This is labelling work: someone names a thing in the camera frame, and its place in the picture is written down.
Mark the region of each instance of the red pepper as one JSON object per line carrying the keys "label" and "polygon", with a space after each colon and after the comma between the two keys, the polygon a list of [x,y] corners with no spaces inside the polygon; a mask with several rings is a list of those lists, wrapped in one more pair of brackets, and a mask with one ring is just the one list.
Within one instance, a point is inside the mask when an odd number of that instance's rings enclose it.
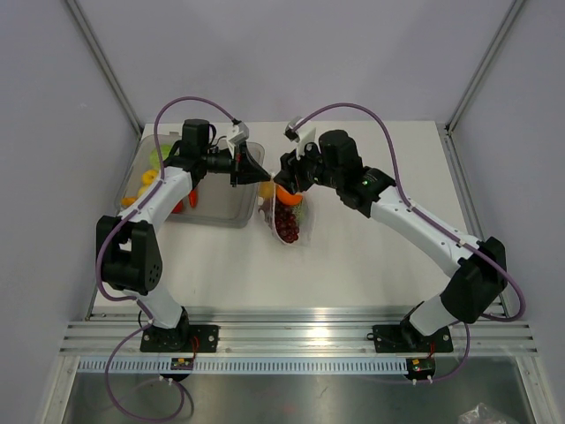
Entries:
{"label": "red pepper", "polygon": [[196,188],[188,194],[188,202],[190,203],[191,208],[196,208],[196,205],[198,204],[198,192]]}
{"label": "red pepper", "polygon": [[177,203],[177,205],[173,208],[171,214],[180,214],[183,211],[183,201]]}

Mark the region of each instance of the plastic container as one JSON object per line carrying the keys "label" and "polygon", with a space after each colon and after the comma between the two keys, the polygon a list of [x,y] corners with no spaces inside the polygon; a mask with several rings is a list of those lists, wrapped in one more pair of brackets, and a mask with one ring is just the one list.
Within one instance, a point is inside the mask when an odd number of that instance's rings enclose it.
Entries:
{"label": "plastic container", "polygon": [[286,246],[308,246],[312,236],[312,203],[304,193],[291,195],[273,181],[261,183],[259,215],[275,239]]}
{"label": "plastic container", "polygon": [[[176,133],[159,135],[159,142],[162,146],[172,146],[179,139],[180,135]],[[225,141],[220,140],[219,147],[226,148]],[[247,147],[257,163],[262,165],[265,149],[261,144],[248,142]],[[116,206],[120,210],[125,208],[122,205],[123,198],[138,196],[138,191],[143,186],[141,181],[143,174],[153,169],[149,162],[149,156],[154,149],[153,135],[145,137],[140,142],[132,167],[116,199]],[[253,213],[257,199],[257,188],[257,184],[232,187],[229,174],[208,173],[197,186],[198,203],[196,207],[191,208],[188,199],[184,198],[183,210],[180,213],[169,215],[167,219],[220,227],[245,227]]]}

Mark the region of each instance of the mounting plate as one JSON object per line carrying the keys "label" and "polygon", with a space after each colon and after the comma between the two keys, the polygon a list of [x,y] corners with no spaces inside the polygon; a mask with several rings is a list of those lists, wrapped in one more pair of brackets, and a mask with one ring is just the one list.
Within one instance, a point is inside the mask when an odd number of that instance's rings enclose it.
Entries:
{"label": "mounting plate", "polygon": [[173,352],[189,352],[192,353],[192,343],[193,337],[198,338],[199,347],[198,353],[215,353],[218,347],[218,338],[220,335],[220,327],[217,325],[192,325],[188,333],[188,338],[186,343],[180,349],[170,349],[163,344],[159,343],[158,340],[153,340],[149,338],[146,340],[147,331],[143,332],[143,337],[141,338],[141,347],[139,348],[142,352],[153,352],[153,353],[173,353]]}
{"label": "mounting plate", "polygon": [[377,353],[429,353],[432,343],[437,353],[453,352],[453,342],[449,329],[444,327],[437,330],[424,340],[415,349],[411,349],[403,339],[400,324],[381,324],[373,326],[373,333],[367,334],[368,340],[374,341]]}

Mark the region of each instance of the gray tray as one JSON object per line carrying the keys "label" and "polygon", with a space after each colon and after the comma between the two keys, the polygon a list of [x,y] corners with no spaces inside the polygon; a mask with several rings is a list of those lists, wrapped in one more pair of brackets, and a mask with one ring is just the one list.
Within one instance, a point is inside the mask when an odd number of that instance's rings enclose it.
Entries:
{"label": "gray tray", "polygon": [[[179,139],[180,135],[178,134],[159,135],[161,144],[172,145]],[[221,140],[219,147],[225,148],[225,141]],[[265,149],[261,144],[248,142],[247,147],[253,158],[262,165]],[[153,135],[147,136],[140,142],[137,154],[133,159],[132,167],[116,199],[116,204],[119,209],[124,209],[120,203],[123,197],[136,197],[138,190],[143,186],[141,176],[145,171],[151,169],[149,155],[153,149]],[[230,184],[230,175],[207,174],[197,187],[199,201],[196,208],[191,208],[188,205],[187,199],[184,199],[185,210],[180,214],[171,214],[167,219],[170,221],[199,223],[221,227],[245,227],[255,208],[257,188],[257,184],[232,187]]]}

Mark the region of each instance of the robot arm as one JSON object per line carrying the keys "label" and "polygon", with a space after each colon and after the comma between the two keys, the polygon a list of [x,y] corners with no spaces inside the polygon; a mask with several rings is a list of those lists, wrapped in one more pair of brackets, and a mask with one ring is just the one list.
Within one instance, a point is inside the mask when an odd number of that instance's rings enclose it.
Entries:
{"label": "robot arm", "polygon": [[[233,186],[270,179],[270,175],[248,152],[246,141],[249,130],[243,123],[230,128],[228,148],[223,150],[209,146],[209,132],[208,121],[186,120],[182,139],[175,143],[164,161],[165,178],[155,180],[119,216],[103,216],[96,226],[99,252],[103,241],[121,219],[135,214],[114,236],[104,253],[102,281],[141,300],[154,317],[153,333],[159,333],[157,336],[163,344],[173,350],[186,340],[188,318],[166,287],[159,284],[162,259],[157,232],[175,205],[188,196],[208,172],[229,173]],[[156,185],[160,185],[159,189],[151,195]]]}
{"label": "robot arm", "polygon": [[475,322],[504,290],[506,282],[496,271],[463,248],[463,244],[476,247],[505,268],[502,243],[495,238],[481,242],[418,206],[434,221],[459,235],[459,242],[455,242],[412,213],[413,206],[404,204],[393,178],[381,170],[363,166],[356,143],[347,132],[325,132],[319,138],[320,148],[313,142],[311,125],[303,125],[298,132],[287,128],[286,135],[298,143],[298,148],[281,157],[281,171],[275,177],[277,184],[291,193],[303,192],[312,185],[335,189],[346,206],[401,234],[450,278],[442,293],[422,302],[403,319],[403,337],[410,346],[453,322]]}

